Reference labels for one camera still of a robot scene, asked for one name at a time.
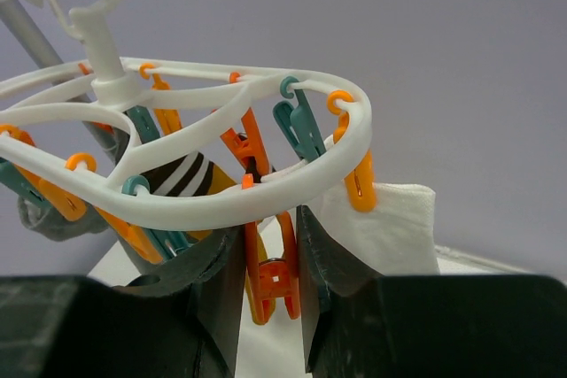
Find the white sock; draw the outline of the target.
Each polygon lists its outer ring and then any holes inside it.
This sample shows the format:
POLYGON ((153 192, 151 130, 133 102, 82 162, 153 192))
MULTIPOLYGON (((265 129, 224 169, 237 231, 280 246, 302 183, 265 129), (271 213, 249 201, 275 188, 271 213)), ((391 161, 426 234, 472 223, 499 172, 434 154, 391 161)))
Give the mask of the white sock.
POLYGON ((352 206, 341 181, 302 205, 297 228, 321 254, 357 258, 381 275, 437 275, 434 243, 436 193, 420 184, 374 182, 377 205, 352 206))

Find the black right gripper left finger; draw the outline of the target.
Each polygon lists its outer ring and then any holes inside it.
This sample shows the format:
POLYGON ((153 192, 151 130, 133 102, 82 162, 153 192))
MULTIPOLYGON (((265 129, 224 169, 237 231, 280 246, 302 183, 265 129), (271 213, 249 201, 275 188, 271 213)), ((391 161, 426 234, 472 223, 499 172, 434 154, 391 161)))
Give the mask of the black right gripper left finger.
POLYGON ((224 228, 126 286, 4 277, 2 376, 233 376, 244 250, 243 228, 224 228))

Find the orange clip holding sock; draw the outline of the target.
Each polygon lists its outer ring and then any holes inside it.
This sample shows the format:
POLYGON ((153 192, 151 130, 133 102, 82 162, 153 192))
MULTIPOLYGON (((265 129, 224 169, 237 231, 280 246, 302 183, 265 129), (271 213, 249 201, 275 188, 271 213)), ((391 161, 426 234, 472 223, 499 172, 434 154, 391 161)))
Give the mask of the orange clip holding sock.
POLYGON ((281 212, 276 215, 280 226, 283 256, 268 258, 260 263, 260 293, 262 300, 284 300, 291 320, 296 320, 301 314, 299 296, 299 258, 298 246, 291 215, 281 212))

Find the grey sock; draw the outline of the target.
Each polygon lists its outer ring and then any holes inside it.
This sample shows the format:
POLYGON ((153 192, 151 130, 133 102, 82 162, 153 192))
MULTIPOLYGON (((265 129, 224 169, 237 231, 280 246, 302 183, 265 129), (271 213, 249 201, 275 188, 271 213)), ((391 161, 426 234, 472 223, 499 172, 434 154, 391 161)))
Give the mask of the grey sock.
POLYGON ((91 204, 77 221, 67 220, 55 207, 39 207, 19 196, 17 209, 19 220, 24 228, 46 238, 63 242, 81 235, 99 234, 109 228, 107 221, 91 204))

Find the white clip hanger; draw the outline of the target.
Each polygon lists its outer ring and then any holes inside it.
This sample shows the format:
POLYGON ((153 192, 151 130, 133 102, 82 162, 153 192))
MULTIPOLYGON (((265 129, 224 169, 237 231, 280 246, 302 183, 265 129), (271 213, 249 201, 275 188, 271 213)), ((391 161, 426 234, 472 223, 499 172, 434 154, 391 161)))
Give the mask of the white clip hanger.
POLYGON ((235 72, 225 65, 164 61, 157 72, 214 79, 201 89, 142 89, 136 72, 140 58, 121 58, 105 22, 120 0, 97 0, 59 13, 65 31, 80 41, 90 73, 46 89, 1 114, 1 155, 16 166, 131 224, 158 230, 203 230, 288 212, 346 183, 354 209, 377 205, 371 186, 369 100, 357 86, 326 73, 252 67, 235 72), (326 152, 300 159, 273 117, 283 101, 279 86, 303 89, 326 152), (86 157, 62 159, 17 135, 19 127, 50 120, 86 120, 116 127, 130 136, 120 163, 106 177, 86 157), (143 172, 197 151, 221 138, 236 158, 254 159, 265 182, 247 174, 240 187, 206 197, 163 197, 125 190, 143 172))

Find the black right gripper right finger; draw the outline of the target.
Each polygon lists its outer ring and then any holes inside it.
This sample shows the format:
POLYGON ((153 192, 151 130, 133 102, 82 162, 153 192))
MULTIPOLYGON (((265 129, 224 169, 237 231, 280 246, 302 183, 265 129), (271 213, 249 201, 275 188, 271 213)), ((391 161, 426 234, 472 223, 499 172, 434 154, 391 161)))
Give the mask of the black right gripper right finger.
POLYGON ((534 274, 385 276, 296 211, 314 377, 563 377, 566 287, 534 274))

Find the white clothes rack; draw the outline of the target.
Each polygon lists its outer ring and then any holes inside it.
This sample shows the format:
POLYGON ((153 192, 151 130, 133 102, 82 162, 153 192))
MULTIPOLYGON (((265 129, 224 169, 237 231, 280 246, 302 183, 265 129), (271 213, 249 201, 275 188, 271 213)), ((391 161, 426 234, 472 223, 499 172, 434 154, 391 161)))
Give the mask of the white clothes rack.
MULTIPOLYGON (((43 0, 27 0, 36 6, 43 6, 43 0)), ((40 68, 63 64, 62 58, 54 50, 41 29, 26 11, 20 0, 1 0, 1 21, 12 33, 29 57, 40 68)), ((114 159, 118 144, 110 131, 94 122, 83 121, 83 126, 90 132, 104 153, 114 159)))

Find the teal clip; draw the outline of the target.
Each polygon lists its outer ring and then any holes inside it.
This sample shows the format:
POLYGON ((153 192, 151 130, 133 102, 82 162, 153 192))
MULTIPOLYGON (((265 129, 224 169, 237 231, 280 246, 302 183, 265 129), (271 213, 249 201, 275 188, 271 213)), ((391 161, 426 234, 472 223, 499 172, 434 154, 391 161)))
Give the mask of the teal clip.
POLYGON ((311 162, 326 152, 324 142, 303 89, 288 88, 299 83, 294 76, 285 77, 279 86, 283 101, 272 110, 276 124, 300 159, 311 162))

